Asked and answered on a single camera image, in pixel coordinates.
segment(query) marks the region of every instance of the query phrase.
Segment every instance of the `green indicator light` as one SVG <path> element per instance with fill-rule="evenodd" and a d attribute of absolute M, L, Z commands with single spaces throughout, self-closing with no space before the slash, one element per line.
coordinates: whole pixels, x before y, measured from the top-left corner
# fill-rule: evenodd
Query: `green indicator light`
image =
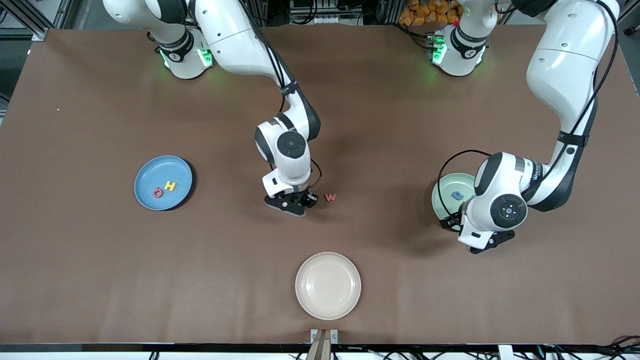
<path fill-rule="evenodd" d="M 162 50 L 160 50 L 160 55 L 162 55 L 162 60 L 164 60 L 164 66 L 169 69 L 169 63 L 166 62 L 166 58 L 164 57 Z"/>
<path fill-rule="evenodd" d="M 204 65 L 205 67 L 210 67 L 213 64 L 211 50 L 203 51 L 198 49 L 198 55 L 200 56 L 200 60 L 202 60 L 202 65 Z"/>
<path fill-rule="evenodd" d="M 482 46 L 482 50 L 480 50 L 480 53 L 478 54 L 478 61 L 476 61 L 476 65 L 478 65 L 480 61 L 482 61 L 482 54 L 484 53 L 485 49 L 486 49 L 486 46 Z"/>
<path fill-rule="evenodd" d="M 442 44 L 442 46 L 433 52 L 433 62 L 436 64 L 442 63 L 442 58 L 444 54 L 447 52 L 447 44 Z"/>

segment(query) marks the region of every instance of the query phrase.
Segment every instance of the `beige plate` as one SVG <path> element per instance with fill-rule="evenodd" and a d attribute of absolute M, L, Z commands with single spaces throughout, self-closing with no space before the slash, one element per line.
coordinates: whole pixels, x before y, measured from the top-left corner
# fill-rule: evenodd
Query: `beige plate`
<path fill-rule="evenodd" d="M 308 258 L 296 276 L 296 296 L 309 315 L 336 320 L 347 315 L 360 299 L 360 274 L 347 258 L 321 252 Z"/>

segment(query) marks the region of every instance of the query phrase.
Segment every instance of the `orange object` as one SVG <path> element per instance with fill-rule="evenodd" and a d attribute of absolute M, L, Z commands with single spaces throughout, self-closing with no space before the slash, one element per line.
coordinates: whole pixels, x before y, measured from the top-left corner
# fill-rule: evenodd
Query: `orange object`
<path fill-rule="evenodd" d="M 398 24 L 409 26 L 413 22 L 413 12 L 403 10 L 398 17 Z"/>
<path fill-rule="evenodd" d="M 406 7 L 411 11 L 417 9 L 418 6 L 420 6 L 420 0 L 406 0 Z"/>
<path fill-rule="evenodd" d="M 458 17 L 458 11 L 449 10 L 447 12 L 447 24 L 454 24 L 457 21 L 460 21 L 460 18 Z"/>
<path fill-rule="evenodd" d="M 439 14 L 444 14 L 449 9 L 449 3 L 447 0 L 429 0 L 429 4 L 427 6 L 430 11 Z"/>
<path fill-rule="evenodd" d="M 424 19 L 424 22 L 434 22 L 436 21 L 436 13 L 435 12 L 430 12 L 429 15 L 427 15 L 427 17 Z"/>
<path fill-rule="evenodd" d="M 431 10 L 429 10 L 428 6 L 420 5 L 420 6 L 418 6 L 418 8 L 415 11 L 415 16 L 417 16 L 417 17 L 427 17 L 427 15 L 429 15 L 430 12 L 431 12 Z"/>

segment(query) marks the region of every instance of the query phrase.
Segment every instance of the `light green plate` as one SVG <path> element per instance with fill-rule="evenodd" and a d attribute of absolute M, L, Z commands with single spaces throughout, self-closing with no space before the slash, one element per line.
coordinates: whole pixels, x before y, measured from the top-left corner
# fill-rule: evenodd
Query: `light green plate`
<path fill-rule="evenodd" d="M 445 175 L 440 179 L 440 191 L 442 191 L 442 200 L 447 209 L 453 214 L 458 211 L 463 202 L 471 199 L 476 194 L 474 189 L 474 181 L 476 178 L 462 172 Z M 431 205 L 436 216 L 442 220 L 449 215 L 442 207 L 440 198 L 438 197 L 438 185 L 433 187 L 431 192 Z M 460 226 L 455 225 L 452 229 L 459 231 Z"/>

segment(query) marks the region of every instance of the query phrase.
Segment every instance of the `blue plate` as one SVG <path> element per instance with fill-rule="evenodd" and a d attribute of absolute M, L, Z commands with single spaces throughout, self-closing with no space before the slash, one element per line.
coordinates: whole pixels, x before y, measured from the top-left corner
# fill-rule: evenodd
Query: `blue plate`
<path fill-rule="evenodd" d="M 158 156 L 143 166 L 133 192 L 147 209 L 169 210 L 180 204 L 191 191 L 193 174 L 186 161 L 173 155 Z"/>

